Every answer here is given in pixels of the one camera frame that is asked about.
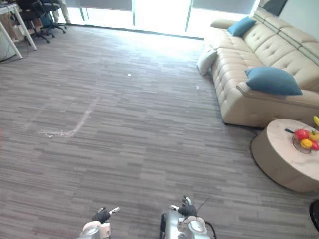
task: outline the beige leather sofa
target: beige leather sofa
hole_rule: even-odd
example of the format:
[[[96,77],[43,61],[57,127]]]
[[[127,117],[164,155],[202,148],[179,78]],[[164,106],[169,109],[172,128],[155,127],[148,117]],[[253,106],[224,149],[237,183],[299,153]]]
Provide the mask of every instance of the beige leather sofa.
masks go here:
[[[258,9],[256,24],[242,37],[227,28],[233,21],[217,20],[205,37],[218,57],[211,70],[225,123],[265,127],[278,118],[312,124],[319,116],[319,42],[285,21]],[[245,70],[272,66],[290,73],[302,96],[278,96],[250,89]]]

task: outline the curtain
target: curtain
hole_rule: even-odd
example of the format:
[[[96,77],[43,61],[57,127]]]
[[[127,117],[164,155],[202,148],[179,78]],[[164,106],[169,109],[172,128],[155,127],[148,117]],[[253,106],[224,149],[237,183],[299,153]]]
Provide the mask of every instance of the curtain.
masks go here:
[[[68,7],[87,7],[132,11],[131,0],[66,0]]]
[[[194,0],[193,8],[249,14],[255,0]]]

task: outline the banana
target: banana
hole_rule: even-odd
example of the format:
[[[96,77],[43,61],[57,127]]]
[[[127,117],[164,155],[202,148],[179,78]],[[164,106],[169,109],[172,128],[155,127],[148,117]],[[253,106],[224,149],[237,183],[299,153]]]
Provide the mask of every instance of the banana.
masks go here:
[[[314,116],[314,122],[319,127],[319,117],[318,116]]]

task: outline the desk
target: desk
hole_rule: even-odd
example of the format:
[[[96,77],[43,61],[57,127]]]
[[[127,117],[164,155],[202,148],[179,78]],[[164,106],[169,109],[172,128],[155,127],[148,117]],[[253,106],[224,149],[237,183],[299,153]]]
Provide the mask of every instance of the desk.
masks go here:
[[[21,18],[21,16],[20,16],[20,13],[19,13],[18,8],[17,8],[17,4],[10,4],[10,5],[8,5],[8,6],[5,6],[5,7],[0,8],[0,15],[2,15],[2,14],[4,14],[4,13],[11,12],[11,11],[14,11],[15,16],[16,16],[16,18],[18,19],[18,21],[19,21],[19,23],[20,23],[22,29],[24,30],[25,35],[26,35],[26,37],[28,38],[28,40],[29,40],[29,42],[30,42],[32,48],[36,51],[37,48],[36,48],[36,46],[35,46],[35,44],[34,44],[34,41],[33,41],[32,37],[31,37],[30,34],[29,34],[28,29],[26,29],[26,26],[25,26],[25,24],[24,24],[24,22],[23,22],[23,20],[22,20],[22,18]],[[4,26],[2,25],[1,21],[0,21],[0,30],[3,32],[5,38],[8,40],[9,44],[10,44],[10,45],[12,46],[12,48],[14,49],[14,51],[15,51],[16,55],[18,56],[18,58],[22,59],[23,57],[22,57],[21,53],[19,52],[19,50],[18,50],[17,47],[15,46],[14,42],[12,41],[12,39],[11,39],[11,37],[9,36],[9,34],[7,33],[6,29],[5,29]]]

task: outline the sofa armrest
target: sofa armrest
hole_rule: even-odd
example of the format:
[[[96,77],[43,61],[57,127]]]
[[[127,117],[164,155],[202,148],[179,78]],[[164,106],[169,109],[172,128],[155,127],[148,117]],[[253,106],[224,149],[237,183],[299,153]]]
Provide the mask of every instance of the sofa armrest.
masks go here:
[[[267,101],[281,102],[299,106],[317,108],[319,110],[319,93],[314,91],[302,90],[301,96],[277,96],[264,92],[252,90],[245,82],[239,83],[236,88],[249,98],[258,98]]]
[[[220,29],[227,29],[231,25],[235,24],[236,21],[227,20],[227,19],[217,19],[211,23],[211,27],[220,28]]]

